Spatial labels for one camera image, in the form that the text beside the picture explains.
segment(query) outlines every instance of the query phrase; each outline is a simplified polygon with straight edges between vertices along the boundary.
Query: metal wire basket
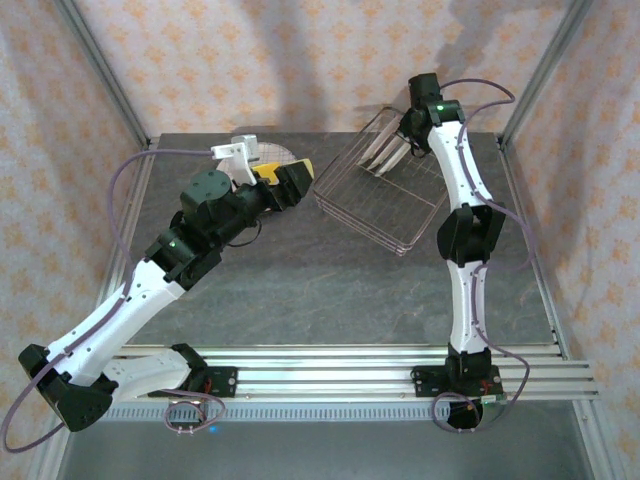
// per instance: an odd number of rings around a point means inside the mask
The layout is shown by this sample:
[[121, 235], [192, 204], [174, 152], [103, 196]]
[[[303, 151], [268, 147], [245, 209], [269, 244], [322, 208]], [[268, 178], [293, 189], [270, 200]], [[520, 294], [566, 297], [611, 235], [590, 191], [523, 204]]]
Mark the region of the metal wire basket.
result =
[[383, 108], [318, 177], [314, 187], [320, 208], [399, 256], [420, 238], [447, 196], [433, 154], [407, 153], [376, 177], [358, 160], [378, 133], [402, 112]]

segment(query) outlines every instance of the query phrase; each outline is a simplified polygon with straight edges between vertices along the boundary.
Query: gray marble surface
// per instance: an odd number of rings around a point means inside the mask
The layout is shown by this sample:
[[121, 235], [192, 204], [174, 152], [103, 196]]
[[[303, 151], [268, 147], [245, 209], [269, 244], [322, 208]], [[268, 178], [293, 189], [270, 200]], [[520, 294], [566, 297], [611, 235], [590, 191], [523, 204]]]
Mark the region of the gray marble surface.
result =
[[[319, 173], [352, 136], [265, 133], [258, 138], [310, 158]], [[512, 207], [493, 135], [470, 139], [494, 198]], [[159, 148], [202, 150], [229, 140], [227, 134], [165, 134]], [[156, 157], [133, 239], [134, 258], [168, 227], [191, 176], [210, 165], [203, 158]], [[445, 202], [413, 250], [397, 257], [324, 214], [310, 192], [296, 208], [265, 217], [253, 244], [225, 249], [222, 263], [131, 343], [444, 345], [451, 331], [451, 286], [435, 238], [448, 212]], [[252, 235], [244, 232], [237, 241]], [[525, 256], [522, 233], [507, 220], [492, 261], [513, 265]], [[552, 341], [531, 269], [489, 271], [486, 322], [500, 344]]]

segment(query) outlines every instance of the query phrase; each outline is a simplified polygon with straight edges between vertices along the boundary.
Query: patterned wallpaper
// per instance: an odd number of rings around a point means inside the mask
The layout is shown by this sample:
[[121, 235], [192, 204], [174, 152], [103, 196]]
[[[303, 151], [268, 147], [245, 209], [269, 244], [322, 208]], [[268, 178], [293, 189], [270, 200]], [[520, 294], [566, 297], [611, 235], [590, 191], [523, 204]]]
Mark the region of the patterned wallpaper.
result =
[[[407, 80], [522, 93], [571, 0], [79, 0], [149, 135], [359, 130]], [[456, 86], [466, 106], [495, 98]], [[476, 129], [501, 130], [511, 107]]]
[[[26, 385], [17, 361], [93, 310], [112, 245], [108, 177], [136, 145], [75, 39], [45, 0], [0, 2], [0, 415]], [[128, 190], [122, 179], [117, 198]], [[10, 443], [43, 433], [49, 408], [32, 394]], [[3, 479], [32, 454], [0, 453]]]
[[640, 9], [594, 2], [515, 142], [572, 353], [640, 471]]

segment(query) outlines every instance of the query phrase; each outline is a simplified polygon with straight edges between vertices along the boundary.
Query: yellow object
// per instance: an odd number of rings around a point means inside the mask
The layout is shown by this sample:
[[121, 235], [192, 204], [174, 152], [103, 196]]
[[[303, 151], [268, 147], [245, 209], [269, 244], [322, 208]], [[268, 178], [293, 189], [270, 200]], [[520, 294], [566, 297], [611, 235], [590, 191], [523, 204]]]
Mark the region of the yellow object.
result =
[[[298, 160], [299, 162], [304, 162], [304, 165], [307, 167], [311, 178], [313, 176], [313, 165], [311, 165], [311, 160], [308, 158]], [[251, 167], [251, 170], [260, 175], [260, 178], [265, 178], [269, 180], [269, 185], [276, 185], [278, 183], [278, 177], [276, 177], [276, 168], [280, 166], [280, 162], [271, 162], [265, 163], [264, 165], [256, 165], [255, 167]]]

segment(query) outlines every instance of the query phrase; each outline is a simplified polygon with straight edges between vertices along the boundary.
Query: white plastic part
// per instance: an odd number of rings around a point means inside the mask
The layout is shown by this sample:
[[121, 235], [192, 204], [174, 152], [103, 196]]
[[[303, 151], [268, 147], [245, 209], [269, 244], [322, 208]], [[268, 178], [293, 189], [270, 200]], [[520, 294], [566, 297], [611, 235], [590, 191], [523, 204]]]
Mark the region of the white plastic part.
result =
[[258, 138], [255, 135], [237, 135], [231, 137], [231, 143], [244, 143], [247, 147], [247, 156], [250, 162], [260, 158]]
[[211, 147], [213, 156], [220, 160], [218, 170], [229, 172], [231, 179], [238, 185], [255, 185], [258, 183], [249, 167], [249, 150], [244, 143], [232, 143], [229, 145], [218, 145]]
[[[447, 184], [451, 211], [460, 208], [465, 203], [468, 203], [470, 207], [484, 205], [484, 203], [473, 194], [464, 170], [462, 169], [462, 165], [460, 164], [460, 156], [456, 148], [459, 133], [459, 122], [445, 122], [441, 127], [432, 128], [428, 137], [429, 146], [438, 159], [444, 181]], [[471, 153], [471, 148], [469, 148], [469, 140], [467, 139], [466, 132], [462, 139], [462, 148], [469, 173], [478, 191], [484, 198], [491, 200], [491, 194], [484, 186], [480, 173], [478, 173], [478, 167]]]
[[383, 173], [386, 173], [393, 167], [395, 167], [398, 162], [404, 158], [409, 150], [411, 150], [411, 145], [409, 145], [407, 142], [403, 142], [402, 145], [391, 156], [391, 158], [378, 169], [378, 171], [376, 172], [376, 177], [379, 177]]
[[393, 120], [391, 120], [386, 127], [382, 129], [380, 134], [371, 142], [369, 148], [367, 148], [362, 155], [362, 158], [358, 161], [358, 165], [364, 164], [367, 160], [372, 158], [376, 152], [384, 145], [387, 139], [393, 135], [398, 126], [400, 125], [400, 117], [397, 116]]
[[[467, 262], [460, 268], [451, 260], [447, 260], [449, 274], [451, 275], [451, 289], [453, 293], [453, 328], [451, 329], [451, 346], [456, 352], [477, 353], [482, 352], [487, 344], [480, 338], [476, 327], [471, 324], [471, 281], [473, 272], [482, 261]], [[478, 273], [476, 287], [476, 311], [478, 314], [478, 327], [485, 333], [484, 325], [484, 280], [486, 269]]]
[[387, 146], [384, 147], [382, 152], [380, 152], [380, 155], [378, 155], [376, 158], [373, 159], [373, 162], [371, 162], [371, 165], [369, 165], [367, 169], [372, 170], [373, 168], [377, 167], [382, 162], [384, 162], [387, 158], [389, 158], [389, 155], [395, 152], [396, 148], [402, 145], [403, 141], [404, 140], [402, 140], [402, 138], [400, 138], [397, 135], [394, 135], [391, 141], [387, 144]]
[[104, 369], [109, 380], [118, 382], [113, 403], [126, 402], [165, 388], [182, 385], [191, 372], [187, 361], [174, 350], [130, 360], [111, 360]]
[[[154, 262], [141, 260], [135, 268], [129, 300], [93, 336], [81, 343], [73, 355], [63, 358], [55, 367], [58, 373], [68, 372], [71, 383], [91, 385], [102, 373], [116, 352], [156, 313], [184, 294], [176, 282], [167, 283], [165, 272]], [[122, 296], [124, 285], [105, 300], [80, 325], [47, 348], [51, 361], [76, 338], [98, 323]]]

